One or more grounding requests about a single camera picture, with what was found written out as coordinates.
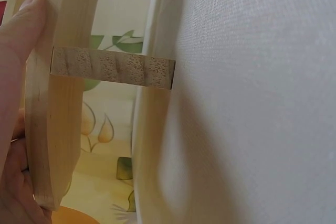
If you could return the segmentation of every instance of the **hand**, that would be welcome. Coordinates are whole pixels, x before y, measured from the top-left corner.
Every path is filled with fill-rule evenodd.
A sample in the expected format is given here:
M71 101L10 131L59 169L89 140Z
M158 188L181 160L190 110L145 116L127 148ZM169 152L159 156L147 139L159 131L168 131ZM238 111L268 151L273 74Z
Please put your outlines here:
M33 198L24 136L24 111L20 110L0 182L0 220L12 224L51 223L51 211L40 208Z
M23 68L45 19L45 0L26 0L12 20L0 27L1 223L50 222L50 212L43 211L33 199L25 140L22 138L23 111L18 115ZM13 138L19 140L11 143Z

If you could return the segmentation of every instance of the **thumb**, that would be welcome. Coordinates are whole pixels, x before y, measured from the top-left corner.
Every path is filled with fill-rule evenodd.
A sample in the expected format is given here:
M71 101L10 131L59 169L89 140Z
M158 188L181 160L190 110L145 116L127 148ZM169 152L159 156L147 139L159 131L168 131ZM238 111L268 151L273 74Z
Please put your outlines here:
M19 12L0 27L1 62L18 60L23 66L37 42L45 19L45 0L25 0ZM11 51L11 54L4 54L4 50Z

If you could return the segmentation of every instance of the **finger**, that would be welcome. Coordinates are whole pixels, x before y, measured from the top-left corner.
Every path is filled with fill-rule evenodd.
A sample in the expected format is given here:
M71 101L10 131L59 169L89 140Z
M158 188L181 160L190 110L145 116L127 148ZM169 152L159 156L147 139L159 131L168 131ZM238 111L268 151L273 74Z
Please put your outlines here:
M49 223L49 219L47 219L44 210L39 207L33 197L33 186L29 171L25 170L22 174L24 176L24 185L20 202L34 223Z
M33 198L33 182L31 180L31 176L29 173L29 170L24 170L22 172L23 176L24 176L24 184L27 187L27 190L29 190L29 192L31 193L31 197Z
M0 27L0 175L12 139L25 61L43 29L45 0L30 0Z
M18 119L16 121L12 140L25 137L25 110L20 109Z
M42 211L46 219L49 221L49 223L51 223L51 217L53 215L52 211L44 209L44 208L42 208Z
M24 138L11 144L7 155L6 166L14 172L18 170L23 171L28 168L27 147Z
M1 45L11 51L21 66L35 47L46 18L45 0L25 0L20 11L0 27Z

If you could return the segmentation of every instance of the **painted leaf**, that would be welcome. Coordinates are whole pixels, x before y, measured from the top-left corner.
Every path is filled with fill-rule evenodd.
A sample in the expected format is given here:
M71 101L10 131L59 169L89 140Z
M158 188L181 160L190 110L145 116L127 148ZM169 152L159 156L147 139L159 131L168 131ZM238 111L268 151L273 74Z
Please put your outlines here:
M100 82L101 81L98 81L98 80L89 80L89 79L86 79L85 80L84 91L90 91L90 90L94 89L96 86L98 86L98 84Z
M105 114L104 123L98 135L98 142L99 143L109 143L112 141L113 138L114 138L114 128L113 128L113 125L110 119Z
M136 212L134 191L131 192L130 196L128 197L128 202L129 202L129 207L128 207L127 212Z
M94 126L96 125L96 117L92 108L83 102L82 106L82 125L81 125L81 134L88 136L91 134Z
M90 48L98 49L103 39L104 35L92 35L90 38Z
M123 36L113 36L112 43L124 52L140 54L143 48L143 37L133 37L134 30L128 31Z
M117 43L122 43L122 42L124 42L125 40L127 40L127 39L129 39L129 38L133 38L133 34L134 34L134 30L128 31L128 32L125 33L123 36L121 36L121 37L119 38L119 40L116 41L115 44L117 44Z
M119 157L117 162L117 179L133 179L132 159L130 157Z

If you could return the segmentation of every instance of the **white fabric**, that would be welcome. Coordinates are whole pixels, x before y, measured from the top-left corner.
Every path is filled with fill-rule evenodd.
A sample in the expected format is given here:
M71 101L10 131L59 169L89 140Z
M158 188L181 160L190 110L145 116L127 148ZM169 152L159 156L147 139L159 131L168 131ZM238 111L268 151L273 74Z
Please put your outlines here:
M157 23L177 70L142 223L336 223L336 0L163 0Z

